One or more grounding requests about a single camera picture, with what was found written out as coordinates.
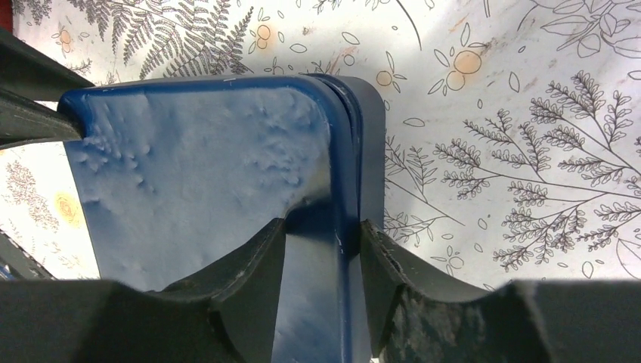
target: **leaf print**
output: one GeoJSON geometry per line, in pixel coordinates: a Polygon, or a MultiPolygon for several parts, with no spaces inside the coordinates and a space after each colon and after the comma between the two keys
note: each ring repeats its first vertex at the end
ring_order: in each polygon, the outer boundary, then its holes
{"type": "Polygon", "coordinates": [[[592,274],[594,273],[594,266],[592,265],[592,262],[583,262],[581,272],[583,272],[583,276],[585,276],[585,278],[592,278],[592,274]]]}
{"type": "Polygon", "coordinates": [[[424,127],[425,126],[425,121],[421,119],[417,119],[416,117],[412,117],[410,119],[406,119],[403,121],[403,123],[407,126],[412,126],[412,127],[424,127]]]}
{"type": "Polygon", "coordinates": [[[394,73],[394,71],[395,71],[394,58],[392,57],[392,55],[388,51],[386,51],[385,53],[387,54],[387,63],[389,64],[389,69],[392,70],[392,73],[394,73]]]}
{"type": "Polygon", "coordinates": [[[579,11],[583,5],[585,5],[584,0],[567,0],[566,2],[562,2],[554,8],[553,13],[554,14],[572,14],[577,11],[579,11]]]}
{"type": "Polygon", "coordinates": [[[441,79],[440,81],[436,82],[427,92],[428,95],[431,95],[433,93],[436,93],[439,89],[441,89],[441,86],[443,86],[443,82],[445,82],[445,79],[441,79]]]}
{"type": "Polygon", "coordinates": [[[626,38],[612,44],[616,53],[628,58],[641,58],[641,37],[626,38]]]}
{"type": "Polygon", "coordinates": [[[305,47],[304,45],[302,45],[302,44],[300,44],[300,43],[292,44],[292,46],[290,47],[290,49],[291,49],[291,51],[293,51],[294,53],[299,53],[299,54],[301,54],[301,53],[305,53],[305,52],[307,51],[307,47],[305,47]]]}
{"type": "Polygon", "coordinates": [[[639,4],[628,5],[626,9],[641,13],[641,2],[639,4]]]}
{"type": "Polygon", "coordinates": [[[621,267],[633,278],[641,280],[641,245],[619,239],[617,257],[621,267]]]}
{"type": "Polygon", "coordinates": [[[601,17],[601,20],[599,20],[599,26],[605,34],[613,36],[617,29],[617,18],[612,16],[612,14],[607,13],[601,17]]]}
{"type": "Polygon", "coordinates": [[[465,47],[467,42],[469,42],[469,23],[465,23],[465,27],[461,33],[461,46],[465,47]]]}
{"type": "Polygon", "coordinates": [[[630,21],[628,19],[623,19],[617,21],[617,27],[615,28],[615,34],[620,33],[627,28],[627,26],[630,25],[630,21]]]}
{"type": "Polygon", "coordinates": [[[342,38],[351,45],[360,45],[361,41],[354,34],[342,32],[342,38]]]}
{"type": "Polygon", "coordinates": [[[577,45],[577,54],[581,58],[587,58],[601,51],[601,37],[597,34],[590,34],[583,37],[577,45]]]}
{"type": "Polygon", "coordinates": [[[521,91],[521,81],[519,81],[519,78],[514,72],[509,73],[509,79],[508,79],[509,87],[516,93],[519,93],[521,91]]]}
{"type": "Polygon", "coordinates": [[[488,229],[488,223],[483,218],[479,218],[476,224],[483,231],[486,231],[488,229]]]}
{"type": "Polygon", "coordinates": [[[641,81],[641,70],[633,70],[627,74],[628,77],[635,81],[641,81]]]}
{"type": "Polygon", "coordinates": [[[442,51],[439,51],[438,49],[434,50],[434,55],[436,56],[436,59],[443,64],[443,67],[449,68],[450,67],[450,61],[447,60],[447,57],[445,57],[445,54],[443,54],[442,51]]]}
{"type": "Polygon", "coordinates": [[[548,33],[559,34],[560,36],[574,36],[582,33],[590,25],[585,17],[570,15],[561,19],[553,20],[541,27],[548,33]]]}
{"type": "Polygon", "coordinates": [[[608,4],[609,0],[585,0],[587,8],[590,10],[590,13],[593,13],[596,10],[599,10],[603,5],[608,4]]]}

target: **branch illustration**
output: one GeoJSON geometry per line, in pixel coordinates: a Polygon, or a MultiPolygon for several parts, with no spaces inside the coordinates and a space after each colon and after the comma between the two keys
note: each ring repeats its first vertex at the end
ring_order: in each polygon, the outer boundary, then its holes
{"type": "Polygon", "coordinates": [[[438,169],[430,167],[433,163],[434,160],[430,160],[429,156],[423,153],[422,148],[417,149],[415,147],[410,147],[408,150],[402,150],[401,145],[395,143],[394,136],[386,138],[386,184],[394,185],[396,188],[399,188],[405,193],[420,200],[442,216],[463,225],[459,220],[432,205],[425,195],[425,187],[435,182],[437,179],[436,177],[432,177],[438,169]],[[416,193],[406,189],[399,182],[393,180],[392,176],[401,173],[410,177],[416,193]]]}
{"type": "MultiPolygon", "coordinates": [[[[513,194],[512,209],[502,223],[509,229],[503,235],[506,241],[517,244],[508,249],[494,252],[494,261],[506,270],[517,269],[523,263],[534,260],[536,264],[548,263],[554,256],[554,250],[567,253],[574,249],[577,242],[595,241],[587,247],[588,251],[597,250],[610,244],[612,238],[618,236],[622,227],[641,216],[641,175],[627,160],[612,148],[614,142],[623,140],[627,134],[622,129],[633,125],[626,118],[632,111],[625,108],[631,98],[623,96],[619,91],[612,94],[612,102],[604,99],[604,92],[599,85],[583,71],[576,73],[571,80],[574,90],[560,83],[551,82],[547,89],[550,98],[533,98],[531,100],[531,121],[514,124],[509,112],[500,110],[496,121],[485,119],[481,126],[472,121],[463,121],[463,126],[477,139],[495,147],[513,147],[512,150],[496,149],[490,154],[495,160],[518,169],[522,166],[532,168],[531,178],[510,175],[499,172],[483,165],[487,158],[475,145],[461,139],[454,139],[449,145],[437,144],[433,154],[445,160],[460,171],[445,170],[442,181],[458,189],[460,200],[478,196],[483,190],[491,187],[491,179],[506,178],[511,180],[507,191],[513,194]],[[593,129],[578,127],[583,120],[591,120],[598,127],[599,135],[590,134],[593,129]],[[553,126],[563,122],[567,124],[553,126]],[[521,140],[514,140],[508,132],[511,127],[519,130],[521,140]],[[542,136],[538,132],[547,129],[542,136]],[[560,184],[548,181],[541,171],[551,169],[547,155],[550,151],[543,142],[568,152],[568,158],[560,161],[557,167],[568,172],[576,172],[581,179],[589,181],[590,186],[560,184]],[[601,147],[600,152],[594,152],[594,146],[601,147]],[[634,173],[624,179],[626,173],[634,173]],[[631,194],[615,191],[610,183],[624,181],[631,194]],[[554,197],[561,191],[578,192],[577,199],[554,197]],[[586,210],[589,203],[598,198],[617,198],[620,201],[601,203],[598,209],[586,210]],[[563,203],[561,209],[545,216],[537,216],[533,209],[552,207],[553,203],[563,203]],[[581,233],[586,224],[599,223],[590,232],[581,233]]],[[[641,154],[641,138],[635,143],[641,154]]]]}
{"type": "Polygon", "coordinates": [[[420,244],[420,233],[425,231],[430,241],[434,241],[434,233],[429,228],[437,219],[446,218],[439,216],[431,219],[421,219],[417,216],[409,216],[403,212],[392,216],[388,210],[384,210],[383,227],[388,234],[397,242],[407,243],[411,237],[415,239],[415,244],[420,244]]]}

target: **fern leaf print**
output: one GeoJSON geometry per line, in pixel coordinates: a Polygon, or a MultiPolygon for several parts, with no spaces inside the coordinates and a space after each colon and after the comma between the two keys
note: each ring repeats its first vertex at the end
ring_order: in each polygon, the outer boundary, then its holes
{"type": "Polygon", "coordinates": [[[151,40],[153,29],[153,15],[147,11],[135,11],[132,26],[126,36],[125,53],[122,56],[125,64],[129,62],[134,53],[151,40]]]}
{"type": "Polygon", "coordinates": [[[132,10],[124,4],[113,4],[111,8],[113,15],[113,29],[111,33],[111,49],[116,54],[118,41],[122,34],[125,33],[128,26],[131,26],[132,10]]]}
{"type": "Polygon", "coordinates": [[[176,31],[176,25],[161,20],[153,33],[153,45],[144,59],[140,78],[144,79],[160,65],[178,56],[182,50],[182,39],[176,31]]]}

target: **black plastic part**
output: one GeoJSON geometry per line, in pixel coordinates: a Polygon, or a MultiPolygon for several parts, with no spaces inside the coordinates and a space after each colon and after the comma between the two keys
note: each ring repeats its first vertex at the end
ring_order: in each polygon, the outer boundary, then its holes
{"type": "Polygon", "coordinates": [[[57,102],[70,89],[93,85],[0,29],[0,88],[34,101],[57,102]]]}
{"type": "Polygon", "coordinates": [[[83,130],[62,113],[0,88],[0,149],[47,141],[82,140],[83,130]]]}
{"type": "Polygon", "coordinates": [[[161,292],[113,281],[0,282],[3,361],[271,361],[282,219],[161,292]]]}
{"type": "Polygon", "coordinates": [[[0,231],[0,280],[54,280],[54,277],[0,231]]]}
{"type": "Polygon", "coordinates": [[[637,282],[529,281],[489,293],[419,261],[361,224],[367,320],[382,363],[641,361],[637,282]]]}

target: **line drawing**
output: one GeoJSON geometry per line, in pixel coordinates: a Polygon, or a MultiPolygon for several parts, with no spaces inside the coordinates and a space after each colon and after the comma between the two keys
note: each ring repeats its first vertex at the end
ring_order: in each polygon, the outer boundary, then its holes
{"type": "Polygon", "coordinates": [[[619,238],[617,259],[629,276],[641,280],[641,244],[619,238]]]}
{"type": "Polygon", "coordinates": [[[490,17],[490,0],[483,0],[483,8],[485,9],[485,17],[490,17]]]}
{"type": "Polygon", "coordinates": [[[628,1],[583,1],[567,0],[559,2],[534,1],[534,6],[525,14],[517,31],[525,19],[537,8],[545,8],[559,15],[556,19],[540,28],[550,34],[567,39],[556,49],[562,51],[576,45],[577,56],[591,57],[609,46],[614,53],[627,58],[641,58],[641,36],[626,36],[625,30],[634,21],[641,20],[641,6],[628,1]]]}
{"type": "MultiPolygon", "coordinates": [[[[317,0],[317,3],[312,6],[312,8],[316,9],[317,14],[321,14],[323,10],[325,9],[325,4],[330,4],[332,10],[336,10],[340,5],[341,5],[342,0],[317,0]]],[[[372,5],[372,11],[375,11],[379,5],[381,4],[388,4],[391,0],[365,0],[365,6],[369,6],[370,4],[372,5]]],[[[407,18],[407,20],[410,21],[410,24],[412,26],[412,29],[414,31],[414,35],[416,35],[416,40],[419,43],[419,50],[423,50],[423,43],[421,42],[420,38],[420,33],[418,28],[416,27],[416,24],[414,23],[414,19],[412,19],[412,16],[409,11],[405,8],[401,0],[394,0],[395,3],[398,5],[398,7],[403,11],[403,14],[407,18]]],[[[426,5],[430,10],[434,8],[434,2],[432,0],[426,0],[426,5]]]]}
{"type": "MultiPolygon", "coordinates": [[[[98,27],[98,35],[103,42],[107,29],[111,27],[113,53],[121,51],[125,65],[139,49],[152,44],[144,57],[141,79],[164,65],[165,77],[220,74],[226,70],[234,74],[251,72],[242,63],[242,49],[253,8],[240,22],[231,25],[227,18],[230,0],[216,0],[209,8],[188,0],[178,2],[177,6],[164,5],[163,0],[67,1],[86,15],[89,25],[98,27]]],[[[14,3],[16,14],[24,14],[28,6],[38,25],[51,13],[51,0],[42,4],[29,0],[14,3]]],[[[68,53],[70,46],[64,45],[64,40],[67,40],[64,30],[60,31],[60,43],[63,52],[68,53]]]]}
{"type": "Polygon", "coordinates": [[[454,46],[450,49],[450,57],[446,56],[442,51],[434,49],[434,56],[436,60],[445,68],[448,69],[446,77],[438,80],[427,92],[428,95],[433,95],[441,91],[444,96],[447,92],[460,91],[465,86],[466,76],[477,73],[483,64],[481,56],[476,52],[477,48],[486,48],[486,45],[479,42],[469,42],[471,30],[469,23],[465,23],[463,31],[460,36],[460,44],[463,50],[456,53],[454,46]]]}
{"type": "Polygon", "coordinates": [[[271,67],[266,67],[263,70],[266,73],[271,73],[278,76],[282,76],[283,74],[285,74],[285,69],[278,65],[278,59],[276,57],[274,57],[273,61],[271,62],[271,67]]]}
{"type": "Polygon", "coordinates": [[[341,36],[347,43],[349,43],[351,45],[360,45],[361,44],[361,41],[358,40],[358,38],[354,34],[352,34],[350,32],[342,32],[341,36]]]}
{"type": "MultiPolygon", "coordinates": [[[[434,241],[434,233],[431,227],[439,219],[450,219],[452,222],[464,225],[453,216],[430,203],[426,196],[426,187],[437,180],[434,174],[438,168],[431,166],[434,160],[430,160],[429,155],[426,155],[422,148],[414,146],[406,150],[401,148],[402,146],[395,142],[394,136],[386,138],[385,188],[396,188],[406,193],[429,207],[436,215],[428,218],[421,218],[405,212],[394,215],[386,209],[383,219],[383,227],[386,233],[400,244],[405,244],[410,238],[413,238],[415,240],[414,244],[417,246],[421,242],[421,235],[427,236],[432,242],[434,241]]],[[[446,240],[446,236],[450,239],[453,237],[451,234],[444,234],[443,238],[446,240]]]]}
{"type": "MultiPolygon", "coordinates": [[[[257,15],[257,19],[259,22],[263,22],[263,21],[269,20],[270,17],[264,17],[264,11],[261,8],[259,14],[257,15]]],[[[256,31],[250,30],[249,34],[255,38],[255,41],[249,45],[249,50],[247,51],[247,54],[253,53],[257,48],[258,49],[267,48],[269,44],[268,41],[271,38],[271,29],[269,28],[269,26],[265,24],[261,24],[259,25],[258,28],[256,28],[256,31]]]]}
{"type": "Polygon", "coordinates": [[[454,248],[452,246],[447,246],[447,257],[440,257],[440,256],[432,256],[430,259],[433,259],[435,261],[439,262],[445,262],[445,271],[447,272],[448,275],[451,277],[454,277],[454,270],[460,270],[463,268],[465,265],[465,261],[460,258],[460,252],[459,251],[454,251],[454,248]]]}
{"type": "Polygon", "coordinates": [[[627,74],[627,76],[635,81],[641,81],[641,70],[632,70],[627,74]]]}
{"type": "Polygon", "coordinates": [[[407,78],[405,78],[405,76],[403,76],[402,74],[396,73],[394,58],[388,51],[386,51],[385,53],[387,55],[387,64],[389,65],[389,70],[379,71],[378,74],[376,74],[376,83],[378,83],[382,87],[392,85],[394,86],[396,92],[401,93],[401,87],[398,84],[397,80],[407,81],[407,78]]]}
{"type": "Polygon", "coordinates": [[[82,60],[80,64],[67,64],[69,70],[78,73],[80,76],[87,76],[91,72],[91,59],[82,60]]]}
{"type": "Polygon", "coordinates": [[[594,266],[592,265],[592,262],[583,262],[583,265],[581,265],[581,273],[585,278],[592,278],[592,274],[594,274],[594,266]]]}
{"type": "Polygon", "coordinates": [[[521,91],[521,81],[519,80],[519,77],[514,72],[509,73],[508,83],[509,83],[509,87],[514,92],[519,93],[521,91]]]}
{"type": "Polygon", "coordinates": [[[290,46],[290,50],[293,51],[294,53],[302,54],[307,51],[307,47],[300,43],[294,43],[290,46]]]}
{"type": "MultiPolygon", "coordinates": [[[[499,110],[496,119],[486,118],[484,125],[463,121],[470,134],[495,147],[490,152],[492,159],[513,169],[530,169],[530,177],[488,169],[482,150],[461,139],[454,139],[449,145],[438,144],[433,152],[460,170],[446,170],[442,179],[458,189],[459,200],[476,197],[491,186],[493,179],[510,180],[507,191],[514,196],[516,208],[506,216],[502,226],[510,232],[503,239],[513,245],[494,251],[493,258],[506,271],[518,269],[530,258],[538,265],[548,263],[554,250],[567,253],[578,242],[589,243],[589,252],[604,248],[620,233],[626,233],[626,224],[641,216],[641,186],[637,184],[641,173],[613,148],[627,137],[624,130],[633,125],[627,118],[632,110],[625,107],[632,98],[618,90],[607,98],[600,85],[583,70],[572,76],[571,81],[573,89],[552,81],[547,89],[550,98],[532,98],[528,122],[515,122],[507,110],[499,110]],[[598,131],[587,131],[582,125],[588,122],[594,123],[598,131]],[[544,126],[555,128],[543,133],[544,126]],[[518,130],[520,140],[510,132],[512,128],[518,130]],[[587,143],[601,147],[602,153],[592,152],[587,143]],[[550,149],[545,144],[568,154],[556,170],[580,176],[580,181],[559,184],[547,179],[545,171],[552,166],[547,155],[550,149]],[[615,191],[610,186],[622,181],[632,194],[615,191]],[[567,199],[562,191],[581,194],[567,199]],[[620,201],[602,202],[604,196],[620,201]],[[567,207],[543,216],[535,213],[537,208],[557,203],[566,203],[567,207]],[[588,222],[593,227],[586,229],[588,222]]],[[[641,154],[641,142],[637,144],[641,154]]]]}

